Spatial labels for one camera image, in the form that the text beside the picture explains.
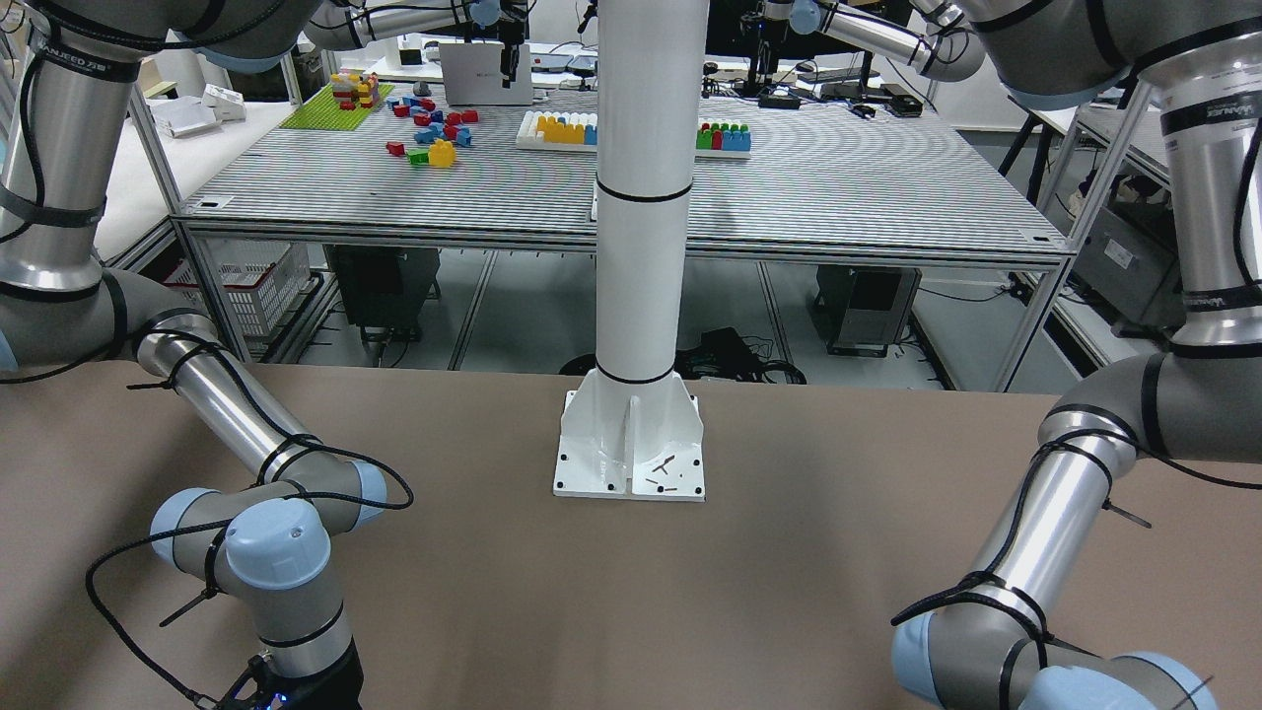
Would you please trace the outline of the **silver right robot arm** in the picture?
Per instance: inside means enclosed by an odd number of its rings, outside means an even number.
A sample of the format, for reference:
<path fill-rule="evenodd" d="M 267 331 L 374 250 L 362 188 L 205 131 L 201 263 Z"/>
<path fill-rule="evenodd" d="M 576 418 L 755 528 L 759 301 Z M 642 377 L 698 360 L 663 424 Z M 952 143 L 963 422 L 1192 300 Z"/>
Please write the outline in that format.
<path fill-rule="evenodd" d="M 105 361 L 133 391 L 169 395 L 249 470 L 236 491 L 177 491 L 135 542 L 90 562 L 90 603 L 122 646 L 196 709 L 360 709 L 365 671 L 333 541 L 413 504 L 403 475 L 310 433 L 226 346 L 215 323 L 150 277 L 107 269 L 93 246 L 122 121 L 144 59 L 186 48 L 266 68 L 327 1 L 27 1 L 3 161 L 3 383 L 21 387 Z M 222 692 L 159 665 L 109 610 L 98 578 L 151 549 L 244 604 L 257 646 Z"/>

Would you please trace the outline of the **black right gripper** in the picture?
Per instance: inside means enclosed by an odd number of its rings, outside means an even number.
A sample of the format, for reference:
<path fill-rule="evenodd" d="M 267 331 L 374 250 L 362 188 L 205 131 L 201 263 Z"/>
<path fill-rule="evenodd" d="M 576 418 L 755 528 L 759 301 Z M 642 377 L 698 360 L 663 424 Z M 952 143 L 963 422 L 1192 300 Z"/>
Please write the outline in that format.
<path fill-rule="evenodd" d="M 351 646 L 321 673 L 292 678 L 276 673 L 260 655 L 220 697 L 213 709 L 360 709 L 363 670 Z"/>

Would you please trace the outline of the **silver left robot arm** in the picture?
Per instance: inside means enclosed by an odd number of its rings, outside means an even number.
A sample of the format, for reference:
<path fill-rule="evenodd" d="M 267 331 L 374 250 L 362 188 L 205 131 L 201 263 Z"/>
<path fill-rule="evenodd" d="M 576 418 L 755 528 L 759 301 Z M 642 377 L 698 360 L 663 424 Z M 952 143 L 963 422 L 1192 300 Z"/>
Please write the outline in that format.
<path fill-rule="evenodd" d="M 1098 370 L 1047 412 L 973 569 L 892 620 L 896 678 L 946 709 L 1213 709 L 1184 665 L 1071 648 L 1046 614 L 1141 457 L 1259 462 L 1259 4 L 963 1 L 960 13 L 1032 107 L 1092 100 L 1128 69 L 1153 87 L 1186 319 L 1169 352 Z"/>

